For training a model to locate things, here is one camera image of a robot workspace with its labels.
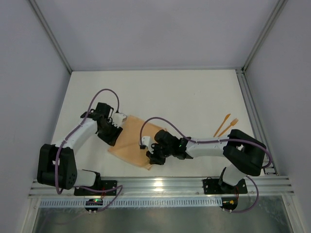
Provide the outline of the peach satin napkin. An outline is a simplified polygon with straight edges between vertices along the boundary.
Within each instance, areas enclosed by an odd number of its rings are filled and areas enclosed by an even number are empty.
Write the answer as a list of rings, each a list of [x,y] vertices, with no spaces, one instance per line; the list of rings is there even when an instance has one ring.
[[[152,165],[146,156],[147,150],[139,147],[139,132],[143,123],[142,119],[129,115],[122,125],[123,131],[108,152],[131,165],[150,170]]]

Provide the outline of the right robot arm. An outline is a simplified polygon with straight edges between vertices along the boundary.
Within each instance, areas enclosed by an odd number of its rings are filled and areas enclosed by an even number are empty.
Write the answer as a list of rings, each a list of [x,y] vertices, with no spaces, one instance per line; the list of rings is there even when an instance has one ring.
[[[160,130],[153,138],[142,137],[139,146],[147,150],[146,156],[152,165],[163,165],[169,156],[179,160],[208,156],[226,158],[230,165],[222,170],[217,182],[224,194],[233,193],[246,176],[259,176],[266,154],[264,144],[236,129],[227,136],[210,140],[177,138],[166,130]]]

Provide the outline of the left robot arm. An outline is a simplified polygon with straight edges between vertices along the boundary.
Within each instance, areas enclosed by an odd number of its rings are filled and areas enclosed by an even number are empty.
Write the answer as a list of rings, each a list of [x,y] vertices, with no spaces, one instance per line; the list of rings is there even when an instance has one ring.
[[[57,191],[73,187],[101,189],[100,173],[78,170],[75,155],[94,135],[107,145],[115,146],[127,116],[99,102],[95,109],[89,109],[80,118],[79,124],[66,137],[40,148],[37,169],[37,181],[40,184],[53,186]]]

